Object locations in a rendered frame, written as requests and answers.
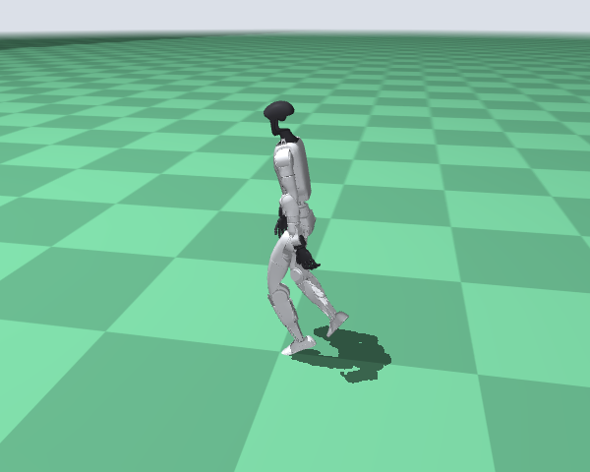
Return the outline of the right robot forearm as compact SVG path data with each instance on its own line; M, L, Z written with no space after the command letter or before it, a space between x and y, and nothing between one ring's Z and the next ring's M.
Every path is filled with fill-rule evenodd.
M282 198L282 196L283 196L283 194L281 195L281 198ZM280 204L280 207L282 207L282 215L284 215L286 210L285 210L284 206L282 205L281 198L279 200L279 204Z

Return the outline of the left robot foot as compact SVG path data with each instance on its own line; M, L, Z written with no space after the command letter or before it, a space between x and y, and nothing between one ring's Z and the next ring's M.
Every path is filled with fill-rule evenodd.
M312 336L310 336L310 335L307 335L306 337L303 337L303 339L304 339L304 341L303 340L300 340L302 342L299 342L299 343L296 343L296 341L294 339L293 342L288 347L286 347L285 349L282 350L281 353L283 355L287 355L288 356L288 355L297 353L297 352L299 352L301 350L314 347L317 344L316 341L315 341L315 339Z

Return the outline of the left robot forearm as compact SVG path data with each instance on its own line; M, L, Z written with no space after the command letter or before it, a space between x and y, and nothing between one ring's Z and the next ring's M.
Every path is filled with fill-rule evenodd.
M286 210L285 216L287 218L287 231L291 238L293 246L301 245L299 236L302 234L302 227L300 225L300 210L293 196L285 196L282 200L284 208ZM303 236L304 237L304 236ZM304 238L305 239L305 238Z

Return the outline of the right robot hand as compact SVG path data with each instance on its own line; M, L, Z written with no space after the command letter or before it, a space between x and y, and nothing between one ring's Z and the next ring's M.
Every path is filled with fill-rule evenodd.
M278 237L280 238L281 237L280 234L283 234L284 230L287 230L287 227L288 227L287 218L286 218L285 214L282 215L282 207L281 206L279 207L279 216L280 216L280 218L277 220L277 223L274 228L274 234L275 235L277 234L277 228L278 228Z

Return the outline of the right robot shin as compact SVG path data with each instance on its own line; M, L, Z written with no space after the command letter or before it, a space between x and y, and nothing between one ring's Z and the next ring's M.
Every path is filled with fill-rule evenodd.
M295 282L300 290L307 296L307 298L316 304L330 319L332 322L335 319L337 312L329 303L325 296L325 291L322 289L319 281L310 273L308 269L309 277L303 282Z

